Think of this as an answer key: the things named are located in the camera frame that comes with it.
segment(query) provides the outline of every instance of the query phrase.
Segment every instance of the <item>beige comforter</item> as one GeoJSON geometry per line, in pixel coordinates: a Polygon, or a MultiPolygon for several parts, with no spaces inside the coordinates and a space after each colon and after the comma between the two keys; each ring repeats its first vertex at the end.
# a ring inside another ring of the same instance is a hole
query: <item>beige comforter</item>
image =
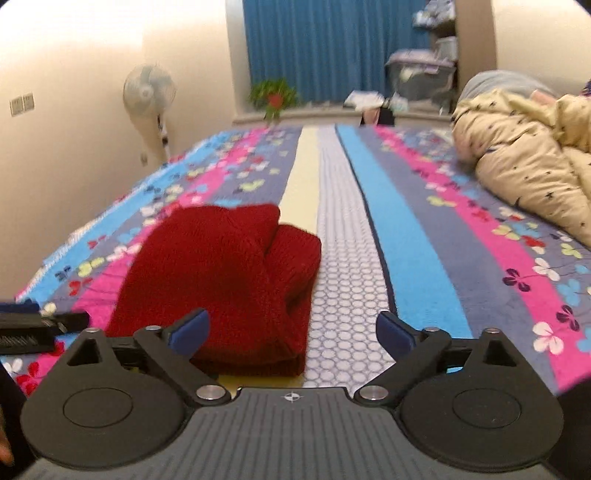
{"type": "Polygon", "coordinates": [[[492,193],[591,247],[591,101],[543,106],[502,90],[460,102],[460,162],[492,193]]]}

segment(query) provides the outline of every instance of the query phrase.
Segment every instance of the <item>power outlet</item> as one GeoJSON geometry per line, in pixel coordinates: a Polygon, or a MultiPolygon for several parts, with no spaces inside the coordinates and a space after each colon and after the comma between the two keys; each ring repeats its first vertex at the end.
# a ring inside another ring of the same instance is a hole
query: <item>power outlet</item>
{"type": "Polygon", "coordinates": [[[35,99],[32,93],[28,93],[22,96],[22,104],[26,112],[35,109],[35,99]]]}
{"type": "Polygon", "coordinates": [[[13,98],[10,100],[10,113],[12,116],[20,115],[25,111],[24,105],[22,103],[22,97],[13,98]]]}

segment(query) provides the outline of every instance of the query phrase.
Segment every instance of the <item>colorful bedspread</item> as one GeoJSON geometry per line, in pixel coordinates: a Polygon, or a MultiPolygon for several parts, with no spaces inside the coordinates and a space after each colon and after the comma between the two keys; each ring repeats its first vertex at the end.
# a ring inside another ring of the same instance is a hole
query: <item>colorful bedspread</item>
{"type": "MultiPolygon", "coordinates": [[[[591,372],[590,252],[482,190],[429,130],[220,134],[73,233],[18,299],[86,310],[105,327],[134,255],[174,209],[267,202],[322,239],[304,386],[354,391],[391,365],[375,335],[388,308],[458,337],[500,327],[553,391],[591,372]]],[[[72,339],[2,361],[30,393],[72,339]]]]}

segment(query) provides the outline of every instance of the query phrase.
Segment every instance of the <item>person's hand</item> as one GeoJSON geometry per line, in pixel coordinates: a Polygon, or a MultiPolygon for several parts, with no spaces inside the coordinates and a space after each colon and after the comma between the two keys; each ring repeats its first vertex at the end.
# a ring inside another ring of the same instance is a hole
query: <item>person's hand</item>
{"type": "Polygon", "coordinates": [[[0,462],[4,463],[4,465],[11,466],[14,464],[14,457],[10,450],[10,444],[8,443],[8,438],[6,437],[6,432],[4,431],[4,415],[2,414],[2,409],[0,408],[0,462]]]}

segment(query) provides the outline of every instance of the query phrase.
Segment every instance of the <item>circular pad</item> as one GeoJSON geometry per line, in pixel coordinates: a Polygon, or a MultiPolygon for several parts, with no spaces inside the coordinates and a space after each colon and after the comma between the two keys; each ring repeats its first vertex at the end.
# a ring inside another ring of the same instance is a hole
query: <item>circular pad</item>
{"type": "Polygon", "coordinates": [[[443,374],[416,385],[400,419],[420,450],[462,470],[507,472],[542,461],[562,430],[556,399],[529,377],[443,374]]]}
{"type": "Polygon", "coordinates": [[[119,423],[134,407],[131,397],[114,388],[91,388],[72,395],[64,415],[80,427],[97,429],[119,423]]]}
{"type": "Polygon", "coordinates": [[[157,378],[81,365],[52,372],[25,403],[21,425],[39,456],[76,469],[108,469],[164,448],[184,416],[180,397],[157,378]]]}
{"type": "Polygon", "coordinates": [[[481,429],[500,429],[519,418],[521,406],[511,395],[490,388],[460,393],[453,399],[453,411],[468,425],[481,429]]]}

